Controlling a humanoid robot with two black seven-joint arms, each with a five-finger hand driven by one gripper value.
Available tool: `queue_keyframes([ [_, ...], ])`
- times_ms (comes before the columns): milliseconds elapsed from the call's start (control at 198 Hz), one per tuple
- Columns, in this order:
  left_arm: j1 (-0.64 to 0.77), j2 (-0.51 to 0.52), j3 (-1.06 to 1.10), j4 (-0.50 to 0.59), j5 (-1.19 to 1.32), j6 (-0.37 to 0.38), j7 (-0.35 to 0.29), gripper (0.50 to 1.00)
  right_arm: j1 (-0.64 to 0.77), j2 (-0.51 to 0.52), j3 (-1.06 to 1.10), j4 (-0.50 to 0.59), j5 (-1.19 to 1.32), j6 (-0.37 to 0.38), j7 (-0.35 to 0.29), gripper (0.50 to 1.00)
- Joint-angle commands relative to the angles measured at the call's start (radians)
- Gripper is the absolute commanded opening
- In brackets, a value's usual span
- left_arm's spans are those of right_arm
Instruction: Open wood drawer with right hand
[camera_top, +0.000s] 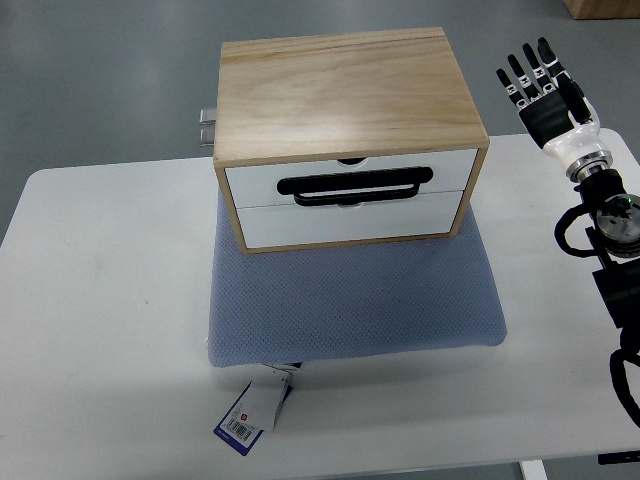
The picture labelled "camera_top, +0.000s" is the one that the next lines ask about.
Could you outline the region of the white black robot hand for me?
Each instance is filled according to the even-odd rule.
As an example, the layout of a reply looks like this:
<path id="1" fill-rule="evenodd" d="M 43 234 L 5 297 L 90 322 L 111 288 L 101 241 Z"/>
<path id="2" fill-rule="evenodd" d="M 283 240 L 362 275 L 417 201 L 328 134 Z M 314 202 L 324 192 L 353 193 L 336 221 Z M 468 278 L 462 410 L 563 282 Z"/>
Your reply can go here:
<path id="1" fill-rule="evenodd" d="M 537 86 L 513 54 L 507 60 L 519 86 L 504 69 L 497 69 L 496 75 L 534 143 L 556 159 L 566 175 L 592 175 L 611 168 L 613 158 L 600 139 L 598 114 L 567 75 L 549 42 L 540 37 L 537 53 L 529 43 L 522 49 Z M 555 83 L 560 94 L 554 92 Z"/>

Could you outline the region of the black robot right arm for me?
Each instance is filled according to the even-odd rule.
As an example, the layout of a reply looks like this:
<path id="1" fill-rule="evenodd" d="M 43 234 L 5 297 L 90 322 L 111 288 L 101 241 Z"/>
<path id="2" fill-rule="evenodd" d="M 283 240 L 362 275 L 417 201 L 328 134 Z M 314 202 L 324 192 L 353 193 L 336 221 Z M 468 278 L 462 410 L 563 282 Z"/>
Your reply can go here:
<path id="1" fill-rule="evenodd" d="M 639 420 L 627 365 L 639 363 L 639 198 L 626 191 L 613 156 L 600 138 L 600 120 L 549 42 L 524 44 L 527 62 L 509 55 L 509 71 L 496 72 L 534 143 L 558 160 L 580 195 L 554 228 L 565 253 L 596 257 L 593 274 L 605 306 L 620 331 L 609 360 L 614 392 L 633 422 Z"/>

